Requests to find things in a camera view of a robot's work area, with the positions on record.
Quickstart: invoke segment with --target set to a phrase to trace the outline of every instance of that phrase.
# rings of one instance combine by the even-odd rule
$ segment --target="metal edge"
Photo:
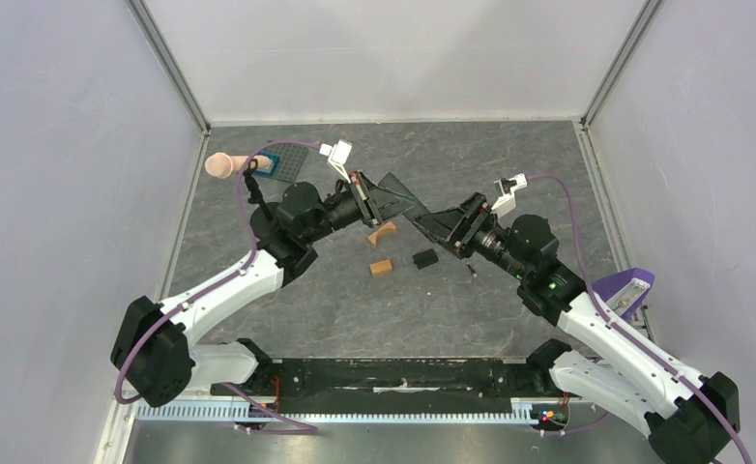
[[[176,229],[176,236],[173,239],[173,244],[170,249],[170,257],[167,261],[167,269],[164,272],[164,278],[162,279],[161,285],[159,287],[160,290],[157,294],[157,301],[167,297],[168,293],[170,292],[170,285],[173,282],[173,273],[176,271],[176,262],[179,260],[179,251],[182,249],[182,241],[185,239],[185,229],[188,226],[190,208],[193,204],[193,197],[196,193],[196,186],[198,185],[201,165],[204,163],[204,158],[207,155],[207,144],[209,140],[209,132],[202,135],[201,143],[199,145],[198,157],[196,157],[196,163],[193,167],[192,174],[190,175],[188,194],[185,197],[184,204],[182,205],[182,215],[179,217],[179,227]]]
[[[600,216],[603,218],[606,238],[611,247],[617,270],[624,271],[630,269],[633,259],[631,258],[628,246],[625,244],[625,229],[614,207],[611,189],[608,187],[606,177],[600,168],[601,163],[595,150],[595,144],[592,141],[592,132],[584,128],[582,121],[574,123],[574,131],[577,135],[577,142],[580,144],[580,151],[583,153],[586,170],[589,172],[592,189],[595,191],[597,208],[600,210]],[[649,340],[654,341],[654,327],[649,320],[648,314],[646,314],[646,310],[641,307],[639,312],[643,317],[643,325],[646,328]]]
[[[150,47],[156,53],[157,58],[159,58],[164,72],[170,78],[170,81],[176,88],[176,92],[185,103],[185,107],[188,109],[193,122],[200,130],[208,131],[210,129],[210,121],[205,116],[198,100],[190,89],[188,81],[182,73],[182,69],[176,63],[176,59],[173,57],[170,47],[167,46],[167,42],[164,40],[164,36],[153,19],[153,15],[150,13],[147,4],[145,4],[144,0],[126,0],[126,3],[131,9],[133,17],[136,18],[136,22],[139,23],[139,27],[141,27]]]
[[[580,116],[537,116],[523,118],[478,117],[478,118],[353,118],[353,119],[319,119],[293,121],[214,121],[212,128],[237,128],[249,126],[312,126],[322,124],[393,124],[393,123],[508,123],[528,121],[580,121]]]
[[[631,55],[634,53],[634,50],[643,38],[646,29],[652,22],[652,19],[654,19],[654,15],[657,13],[659,6],[662,3],[663,0],[646,0],[643,4],[640,13],[634,19],[634,23],[631,24],[628,34],[625,36],[625,39],[623,39],[623,43],[620,45],[611,66],[609,66],[606,75],[600,82],[599,87],[597,87],[597,91],[592,97],[592,102],[589,103],[586,112],[583,114],[582,123],[585,129],[591,126],[598,112],[603,107],[603,103],[614,88],[614,84],[623,73],[625,64],[631,58]]]
[[[136,403],[119,404],[115,399],[111,401],[99,446],[94,455],[94,464],[122,464],[131,440],[137,409]]]

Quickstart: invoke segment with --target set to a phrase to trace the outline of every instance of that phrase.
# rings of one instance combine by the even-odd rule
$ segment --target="orange wooden block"
[[[393,263],[389,259],[378,261],[377,263],[369,265],[369,271],[372,273],[373,277],[383,276],[384,274],[389,274],[393,271]]]
[[[378,227],[378,230],[376,230],[375,232],[369,234],[369,237],[367,237],[366,240],[370,245],[372,245],[373,248],[376,248],[378,247],[378,239],[384,237],[387,234],[394,234],[397,230],[398,228],[395,227],[395,224],[390,221],[382,225],[381,227]]]

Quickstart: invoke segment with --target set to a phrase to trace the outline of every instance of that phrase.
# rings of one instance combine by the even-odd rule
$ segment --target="gray floor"
[[[552,172],[571,184],[580,209],[582,243],[595,277],[615,271],[592,186],[571,122],[413,123],[221,128],[208,154],[246,154],[280,137],[353,143],[348,170],[373,181],[393,172],[430,210],[457,205],[472,192],[495,197],[492,182],[517,173]],[[325,159],[307,157],[299,180],[322,195],[336,179]],[[262,180],[268,199],[286,184]],[[187,290],[242,257],[249,247],[234,199],[234,181],[198,179],[171,294]],[[563,191],[538,181],[518,192],[517,210],[549,219],[560,257],[577,270]],[[300,279],[251,304],[202,342],[252,338],[274,357],[528,356],[548,337],[573,339],[533,316],[515,294],[517,281],[482,258],[465,262],[438,250],[441,261],[419,271],[412,255],[431,247],[404,218],[376,249],[360,224],[316,244],[319,258]],[[372,277],[370,263],[391,259],[390,275]]]
[[[602,412],[572,405],[572,424]],[[320,424],[319,436],[248,437],[229,423],[138,422],[125,464],[658,464],[642,436],[616,418],[566,437],[523,425]]]

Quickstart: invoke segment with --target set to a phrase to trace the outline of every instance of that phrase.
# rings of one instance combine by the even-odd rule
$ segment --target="purple object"
[[[633,317],[634,313],[637,312],[637,308],[639,308],[643,304],[643,301],[646,299],[646,296],[652,289],[652,285],[654,285],[654,274],[646,271],[645,269],[632,268],[616,274],[607,275],[606,277],[598,280],[592,285],[597,294],[600,295],[600,297],[605,302],[608,302],[612,297],[617,295],[618,292],[629,285],[635,278],[647,283],[649,285],[649,288],[643,291],[643,294],[640,295],[639,298],[634,300],[634,303],[632,303],[631,306],[629,306],[628,309],[626,309],[623,314],[620,315],[620,317],[626,322],[631,320],[631,317]]]

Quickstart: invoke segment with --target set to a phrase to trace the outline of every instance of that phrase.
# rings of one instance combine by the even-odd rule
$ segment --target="metal corner post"
[[[637,15],[637,18],[634,19],[631,29],[628,30],[628,34],[625,36],[623,44],[620,45],[617,56],[614,57],[614,61],[612,61],[608,72],[606,72],[606,76],[603,78],[602,82],[600,82],[600,86],[597,87],[592,102],[589,103],[589,107],[586,108],[586,112],[583,114],[581,124],[585,131],[591,127],[592,122],[603,107],[603,103],[614,88],[614,84],[623,73],[626,63],[628,63],[628,60],[631,58],[635,48],[643,38],[646,29],[649,27],[649,24],[652,22],[654,15],[656,15],[659,6],[662,5],[662,3],[663,0],[646,0],[646,3],[643,4],[643,8],[640,9],[640,13]]]
[[[142,28],[142,32],[147,37],[151,48],[156,53],[156,56],[159,57],[161,66],[164,68],[167,76],[170,77],[173,87],[176,88],[176,92],[185,103],[185,107],[188,109],[193,122],[202,132],[206,133],[210,130],[210,121],[208,121],[207,116],[205,116],[195,95],[188,86],[182,70],[176,63],[176,59],[173,58],[173,53],[164,41],[158,25],[153,20],[150,10],[148,10],[147,4],[145,4],[144,0],[126,0],[126,3],[131,8],[133,16],[136,18],[139,27]]]

